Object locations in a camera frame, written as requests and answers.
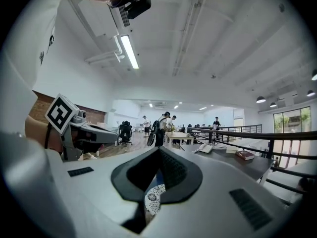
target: person in black shirt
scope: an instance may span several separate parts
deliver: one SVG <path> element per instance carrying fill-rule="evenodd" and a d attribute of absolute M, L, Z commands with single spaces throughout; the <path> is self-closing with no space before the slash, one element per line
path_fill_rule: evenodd
<path fill-rule="evenodd" d="M 216 130 L 219 130 L 219 127 L 221 126 L 221 124 L 220 124 L 219 121 L 218 121 L 218 120 L 219 120 L 219 117 L 215 117 L 215 118 L 216 118 L 216 121 L 213 122 L 213 125 L 216 124 L 216 125 L 217 125 Z"/>

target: black vent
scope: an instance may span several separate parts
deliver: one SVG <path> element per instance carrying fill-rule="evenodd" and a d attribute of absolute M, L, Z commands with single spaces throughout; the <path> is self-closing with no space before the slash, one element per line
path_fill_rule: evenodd
<path fill-rule="evenodd" d="M 229 193 L 254 230 L 260 229 L 272 220 L 245 190 L 236 189 Z"/>
<path fill-rule="evenodd" d="M 82 168 L 82 169 L 75 169 L 75 170 L 70 170 L 68 171 L 70 177 L 75 177 L 79 175 L 83 175 L 89 172 L 92 172 L 93 169 L 90 167 Z"/>
<path fill-rule="evenodd" d="M 130 21 L 127 17 L 127 12 L 124 10 L 124 8 L 125 8 L 124 6 L 120 6 L 119 11 L 120 11 L 120 15 L 121 15 L 124 27 L 127 27 L 130 25 Z"/>

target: air conditioner vent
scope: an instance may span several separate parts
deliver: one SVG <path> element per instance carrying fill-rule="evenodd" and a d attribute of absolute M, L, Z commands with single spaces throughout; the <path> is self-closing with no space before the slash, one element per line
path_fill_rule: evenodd
<path fill-rule="evenodd" d="M 119 7 L 119 11 L 120 11 L 120 15 L 121 15 L 121 18 L 122 18 L 122 21 L 123 21 L 123 25 L 124 27 L 127 27 L 130 25 L 130 21 L 127 17 L 127 12 L 124 10 L 124 5 L 123 6 L 120 6 Z"/>

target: window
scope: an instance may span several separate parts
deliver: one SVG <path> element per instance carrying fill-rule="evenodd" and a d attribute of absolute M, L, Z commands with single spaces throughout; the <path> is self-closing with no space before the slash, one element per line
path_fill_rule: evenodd
<path fill-rule="evenodd" d="M 294 133 L 307 132 L 312 130 L 311 108 L 306 107 L 302 109 L 291 110 L 287 112 L 274 114 L 274 133 Z M 309 141 L 275 141 L 274 152 L 308 155 L 310 148 Z M 304 160 L 279 157 L 279 166 L 281 168 L 290 168 Z"/>

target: railing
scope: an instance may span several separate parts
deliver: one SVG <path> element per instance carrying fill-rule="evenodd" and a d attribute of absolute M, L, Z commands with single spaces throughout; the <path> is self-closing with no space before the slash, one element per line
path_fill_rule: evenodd
<path fill-rule="evenodd" d="M 285 157 L 291 157 L 291 158 L 297 158 L 297 159 L 305 159 L 305 160 L 317 160 L 317 156 L 307 156 L 307 155 L 295 155 L 295 154 L 285 154 L 285 153 L 277 153 L 273 151 L 274 148 L 274 142 L 276 140 L 290 140 L 290 141 L 306 141 L 306 140 L 317 140 L 317 131 L 312 131 L 312 132 L 299 132 L 299 133 L 274 133 L 274 134 L 261 134 L 261 133 L 240 133 L 240 132 L 230 132 L 230 131 L 223 131 L 223 130 L 216 130 L 214 131 L 212 128 L 187 128 L 188 133 L 192 133 L 192 130 L 196 130 L 199 131 L 200 133 L 204 133 L 207 134 L 208 137 L 204 137 L 204 139 L 208 139 L 208 143 L 211 143 L 212 141 L 215 141 L 217 143 L 222 143 L 225 145 L 230 145 L 230 146 L 234 146 L 237 148 L 241 148 L 243 150 L 250 150 L 250 151 L 254 151 L 254 152 L 259 152 L 262 153 L 266 158 L 268 159 L 273 159 L 274 156 L 285 156 Z M 215 134 L 226 136 L 227 139 L 229 137 L 238 137 L 238 138 L 252 138 L 252 139 L 262 139 L 262 140 L 269 140 L 269 148 L 268 151 L 263 151 L 263 150 L 258 150 L 258 149 L 254 149 L 254 148 L 249 148 L 249 147 L 245 147 L 245 146 L 241 146 L 241 145 L 235 145 L 226 141 L 220 141 L 216 138 L 213 137 L 213 135 Z M 271 167 L 271 169 L 273 171 L 277 171 L 277 172 L 282 172 L 285 174 L 289 174 L 289 175 L 293 175 L 293 176 L 298 176 L 298 177 L 304 177 L 304 178 L 308 178 L 308 179 L 316 179 L 317 175 L 310 175 L 310 174 L 305 174 L 305 173 L 300 173 L 300 172 L 294 172 L 294 171 L 290 171 L 290 170 L 285 170 L 283 168 L 275 168 L 275 167 Z M 287 189 L 289 191 L 293 191 L 299 194 L 307 194 L 306 191 L 302 191 L 302 190 L 298 190 L 295 189 L 293 187 L 281 184 L 279 182 L 270 180 L 270 179 L 266 179 L 267 182 L 274 184 L 278 187 Z"/>
<path fill-rule="evenodd" d="M 200 143 L 208 143 L 207 140 L 209 140 L 208 135 L 206 133 L 202 133 L 199 131 L 199 129 L 209 129 L 213 130 L 212 127 L 197 127 L 197 128 L 188 128 L 187 132 L 194 135 L 198 142 Z M 249 125 L 249 126 L 233 126 L 233 127 L 219 127 L 219 130 L 217 130 L 216 134 L 218 137 L 220 136 L 220 140 L 222 142 L 231 142 L 234 140 L 242 140 L 242 137 L 237 136 L 227 136 L 224 134 L 220 134 L 219 132 L 240 132 L 240 133 L 262 133 L 262 124 L 257 125 Z"/>

